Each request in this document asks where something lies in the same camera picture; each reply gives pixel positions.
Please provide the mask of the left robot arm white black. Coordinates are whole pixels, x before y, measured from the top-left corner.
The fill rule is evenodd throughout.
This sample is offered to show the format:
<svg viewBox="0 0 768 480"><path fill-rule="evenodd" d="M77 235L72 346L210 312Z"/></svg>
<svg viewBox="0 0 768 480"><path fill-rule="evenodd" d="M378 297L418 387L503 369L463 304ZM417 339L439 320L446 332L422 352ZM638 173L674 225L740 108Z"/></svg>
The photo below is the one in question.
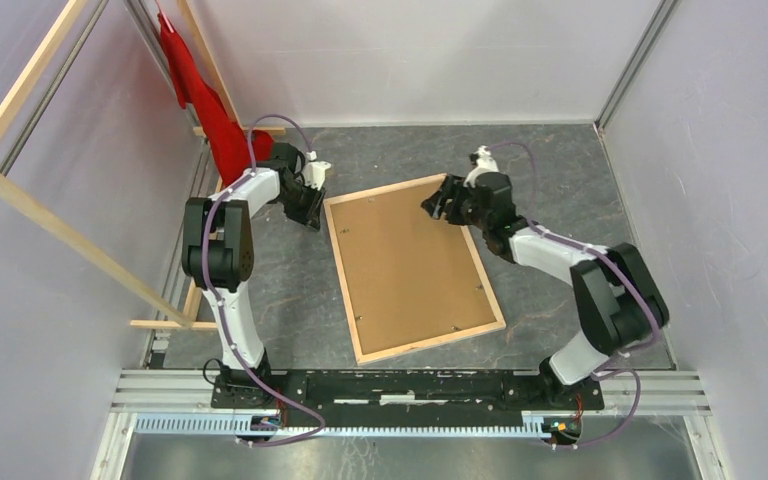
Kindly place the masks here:
<svg viewBox="0 0 768 480"><path fill-rule="evenodd" d="M266 405L274 394L249 295L255 263L251 219L263 207L279 204L287 219L319 230L330 167L315 151L280 142L230 186L186 202L182 269L208 301L222 344L213 384L236 392L250 407Z"/></svg>

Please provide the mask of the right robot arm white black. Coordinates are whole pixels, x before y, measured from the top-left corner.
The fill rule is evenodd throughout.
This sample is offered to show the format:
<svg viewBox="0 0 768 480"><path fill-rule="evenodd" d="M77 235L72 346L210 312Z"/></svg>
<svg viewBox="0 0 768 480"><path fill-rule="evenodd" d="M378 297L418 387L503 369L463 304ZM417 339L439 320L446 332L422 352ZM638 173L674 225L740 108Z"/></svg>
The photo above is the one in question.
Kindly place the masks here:
<svg viewBox="0 0 768 480"><path fill-rule="evenodd" d="M572 288L579 330L540 365L537 392L562 408L578 383L610 360L658 342L670 314L638 248L585 244L560 236L517 211L509 177L448 175L421 207L435 219L479 229L489 251L546 273Z"/></svg>

